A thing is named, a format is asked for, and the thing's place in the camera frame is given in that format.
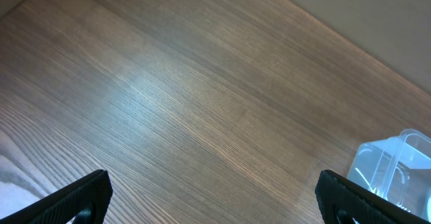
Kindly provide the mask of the white fork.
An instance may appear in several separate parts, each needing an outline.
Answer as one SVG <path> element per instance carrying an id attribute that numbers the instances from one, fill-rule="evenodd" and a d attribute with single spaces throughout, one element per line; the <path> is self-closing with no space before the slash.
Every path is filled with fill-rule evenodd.
<path id="1" fill-rule="evenodd" d="M 379 191 L 377 187 L 372 187 L 371 183 L 368 181 L 366 176 L 358 169 L 354 169 L 354 182 L 360 185 L 361 187 L 367 189 L 368 191 L 372 192 L 373 194 L 378 194 Z"/>

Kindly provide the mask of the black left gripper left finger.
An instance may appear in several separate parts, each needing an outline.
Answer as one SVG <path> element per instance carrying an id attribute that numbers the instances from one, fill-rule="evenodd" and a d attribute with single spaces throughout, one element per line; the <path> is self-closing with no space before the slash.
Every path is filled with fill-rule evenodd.
<path id="1" fill-rule="evenodd" d="M 96 170 L 1 220 L 1 224 L 102 224 L 113 189 L 106 170 Z"/>

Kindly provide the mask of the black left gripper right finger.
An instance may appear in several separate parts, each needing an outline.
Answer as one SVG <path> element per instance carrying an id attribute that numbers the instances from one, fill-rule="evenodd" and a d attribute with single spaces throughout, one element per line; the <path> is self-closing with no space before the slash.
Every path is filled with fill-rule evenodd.
<path id="1" fill-rule="evenodd" d="M 320 172 L 315 194 L 325 224 L 427 224 L 331 170 Z"/>

